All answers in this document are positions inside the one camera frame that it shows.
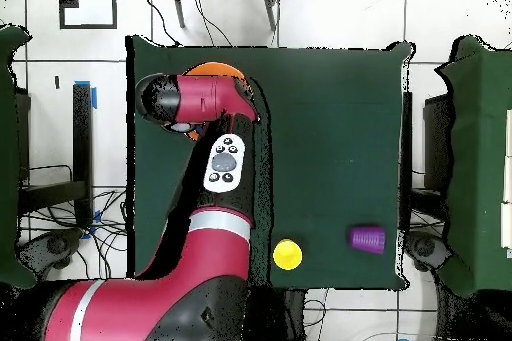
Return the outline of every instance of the white control panel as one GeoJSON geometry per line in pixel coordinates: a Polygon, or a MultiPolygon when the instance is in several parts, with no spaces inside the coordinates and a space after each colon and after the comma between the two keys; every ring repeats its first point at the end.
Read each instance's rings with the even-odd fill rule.
{"type": "Polygon", "coordinates": [[[215,141],[204,174],[204,187],[213,193],[233,191],[240,184],[245,145],[235,134],[225,134],[215,141]]]}

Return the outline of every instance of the button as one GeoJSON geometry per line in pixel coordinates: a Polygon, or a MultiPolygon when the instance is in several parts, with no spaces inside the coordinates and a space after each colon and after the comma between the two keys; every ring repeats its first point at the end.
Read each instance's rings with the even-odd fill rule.
{"type": "Polygon", "coordinates": [[[236,168],[235,158],[228,153],[219,153],[213,156],[212,169],[215,172],[231,172],[236,168]]]}

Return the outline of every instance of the yellow cup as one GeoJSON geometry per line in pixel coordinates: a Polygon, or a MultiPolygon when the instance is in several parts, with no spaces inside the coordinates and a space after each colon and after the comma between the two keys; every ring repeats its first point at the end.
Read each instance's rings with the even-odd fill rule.
{"type": "Polygon", "coordinates": [[[297,243],[285,238],[277,243],[273,257],[279,268],[290,271],[302,262],[302,250],[297,243]]]}

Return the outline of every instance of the orange object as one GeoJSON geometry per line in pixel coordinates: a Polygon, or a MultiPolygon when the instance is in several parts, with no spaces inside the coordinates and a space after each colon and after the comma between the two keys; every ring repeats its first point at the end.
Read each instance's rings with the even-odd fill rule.
{"type": "MultiPolygon", "coordinates": [[[[202,63],[197,66],[192,67],[191,69],[187,70],[184,75],[194,75],[194,76],[233,76],[235,78],[240,79],[243,81],[248,87],[249,90],[251,90],[251,86],[247,82],[247,79],[245,79],[245,76],[242,72],[240,72],[237,68],[230,66],[226,63],[218,63],[218,62],[207,62],[202,63]]],[[[203,130],[206,130],[208,127],[207,123],[204,123],[202,125],[203,130]]],[[[197,133],[195,130],[192,132],[187,132],[185,134],[188,138],[190,138],[192,141],[198,141],[199,138],[201,138],[201,135],[197,133]]]]}

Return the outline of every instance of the green cloth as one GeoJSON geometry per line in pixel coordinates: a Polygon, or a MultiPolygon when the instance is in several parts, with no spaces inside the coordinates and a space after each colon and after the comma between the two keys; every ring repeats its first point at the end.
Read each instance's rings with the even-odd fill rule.
{"type": "Polygon", "coordinates": [[[501,247],[506,112],[512,109],[512,52],[464,37],[440,68],[453,91],[453,177],[447,203],[448,245],[455,252],[439,270],[442,281],[468,297],[478,290],[512,290],[512,259],[501,247]]]}
{"type": "MultiPolygon", "coordinates": [[[[409,44],[389,51],[164,48],[133,37],[133,46],[135,83],[152,73],[183,73],[208,61],[227,63],[251,78],[262,119],[255,128],[254,285],[270,279],[281,288],[403,288],[395,274],[397,162],[409,44]],[[271,168],[261,157],[269,154],[267,143],[271,168]],[[360,224],[385,227],[383,255],[348,245],[348,229],[360,224]],[[302,264],[293,271],[272,261],[271,250],[283,238],[295,240],[303,251],[302,264]]],[[[136,114],[136,273],[155,252],[193,145],[136,114]]]]}
{"type": "Polygon", "coordinates": [[[18,262],[14,245],[18,239],[18,187],[20,154],[15,83],[11,74],[14,52],[30,39],[21,28],[0,28],[0,282],[28,288],[35,284],[34,275],[18,262]]]}

